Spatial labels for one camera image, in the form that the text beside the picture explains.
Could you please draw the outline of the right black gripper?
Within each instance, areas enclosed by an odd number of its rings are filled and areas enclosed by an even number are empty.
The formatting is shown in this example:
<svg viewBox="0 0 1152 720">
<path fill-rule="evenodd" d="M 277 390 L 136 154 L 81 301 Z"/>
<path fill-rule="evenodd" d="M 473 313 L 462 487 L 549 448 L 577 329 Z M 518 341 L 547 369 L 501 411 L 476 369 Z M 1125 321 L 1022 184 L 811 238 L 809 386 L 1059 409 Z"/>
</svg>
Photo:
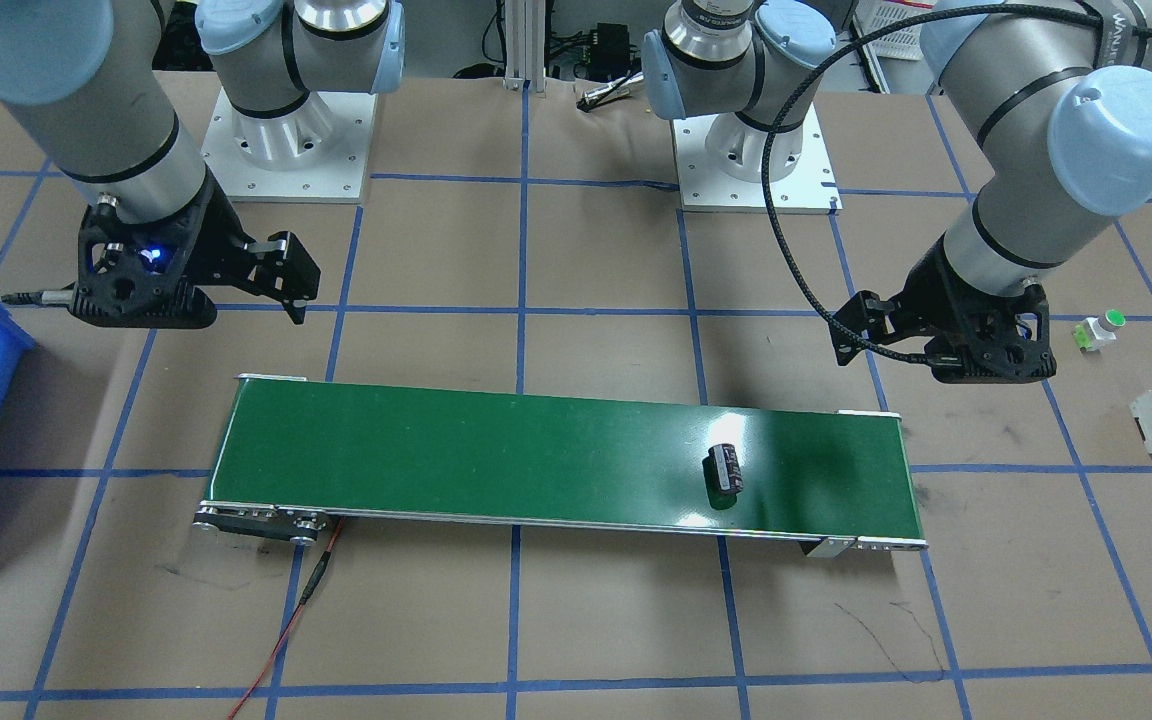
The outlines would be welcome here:
<svg viewBox="0 0 1152 720">
<path fill-rule="evenodd" d="M 127 223 L 113 200 L 88 209 L 79 227 L 79 270 L 69 313 L 97 327 L 202 329 L 218 309 L 210 285 L 270 297 L 291 323 L 306 323 L 321 270 L 296 234 L 257 241 L 214 179 L 177 213 Z"/>
</svg>

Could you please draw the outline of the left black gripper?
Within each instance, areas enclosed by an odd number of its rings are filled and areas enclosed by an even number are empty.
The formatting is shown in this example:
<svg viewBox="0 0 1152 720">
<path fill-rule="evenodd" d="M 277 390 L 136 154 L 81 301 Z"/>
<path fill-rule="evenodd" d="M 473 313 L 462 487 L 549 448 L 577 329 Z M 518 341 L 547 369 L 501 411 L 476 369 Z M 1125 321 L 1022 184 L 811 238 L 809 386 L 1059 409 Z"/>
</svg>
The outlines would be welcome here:
<svg viewBox="0 0 1152 720">
<path fill-rule="evenodd" d="M 890 300 L 858 291 L 833 316 L 841 324 L 829 331 L 841 366 L 861 354 L 861 344 L 846 336 L 851 331 L 876 344 L 929 338 L 924 354 L 938 382 L 1041 382 L 1053 374 L 1043 285 L 1015 297 L 979 291 L 952 270 L 941 241 Z"/>
</svg>

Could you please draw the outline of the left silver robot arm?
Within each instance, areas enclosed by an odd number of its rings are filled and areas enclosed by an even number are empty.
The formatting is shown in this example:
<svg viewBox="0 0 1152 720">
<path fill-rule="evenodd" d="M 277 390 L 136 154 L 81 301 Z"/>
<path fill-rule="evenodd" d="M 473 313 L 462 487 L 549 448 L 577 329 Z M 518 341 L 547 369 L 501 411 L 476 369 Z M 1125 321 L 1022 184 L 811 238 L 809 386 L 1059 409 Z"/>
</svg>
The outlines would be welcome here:
<svg viewBox="0 0 1152 720">
<path fill-rule="evenodd" d="M 1056 372 L 1043 278 L 1152 197 L 1152 1 L 940 1 L 920 28 L 933 82 L 992 179 L 890 300 L 855 293 L 829 325 L 838 364 L 869 350 L 940 382 L 1038 382 Z M 641 41 L 650 106 L 721 115 L 726 170 L 772 205 L 838 47 L 801 1 L 677 1 Z"/>
</svg>

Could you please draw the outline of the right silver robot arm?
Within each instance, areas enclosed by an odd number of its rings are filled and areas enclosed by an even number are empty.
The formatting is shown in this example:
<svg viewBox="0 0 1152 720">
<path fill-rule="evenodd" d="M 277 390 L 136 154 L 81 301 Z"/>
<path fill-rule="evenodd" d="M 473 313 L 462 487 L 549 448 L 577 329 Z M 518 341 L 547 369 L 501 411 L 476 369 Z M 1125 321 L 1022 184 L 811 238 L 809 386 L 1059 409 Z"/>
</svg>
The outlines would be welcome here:
<svg viewBox="0 0 1152 720">
<path fill-rule="evenodd" d="M 0 1 L 0 104 L 86 200 L 77 276 L 5 293 L 96 327 L 202 329 L 209 286 L 306 319 L 321 270 L 291 232 L 256 240 L 156 78 L 169 1 Z M 200 1 L 200 50 L 237 115 L 238 156 L 306 168 L 329 149 L 325 92 L 392 94 L 404 69 L 399 1 Z"/>
</svg>

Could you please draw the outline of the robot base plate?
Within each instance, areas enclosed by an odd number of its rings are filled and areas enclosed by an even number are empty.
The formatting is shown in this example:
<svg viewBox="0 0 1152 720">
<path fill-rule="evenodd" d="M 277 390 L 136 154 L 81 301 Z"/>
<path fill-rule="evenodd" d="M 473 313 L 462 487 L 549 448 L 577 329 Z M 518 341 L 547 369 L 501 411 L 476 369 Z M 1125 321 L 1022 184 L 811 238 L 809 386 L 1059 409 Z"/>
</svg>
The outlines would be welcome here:
<svg viewBox="0 0 1152 720">
<path fill-rule="evenodd" d="M 681 209 L 703 213 L 760 213 L 761 176 L 767 174 L 778 213 L 828 214 L 842 209 L 817 108 L 771 150 L 763 169 L 767 132 L 742 123 L 735 114 L 672 120 Z"/>
<path fill-rule="evenodd" d="M 233 202 L 358 204 L 376 96 L 308 94 L 287 118 L 247 118 L 219 92 L 202 154 Z"/>
</svg>

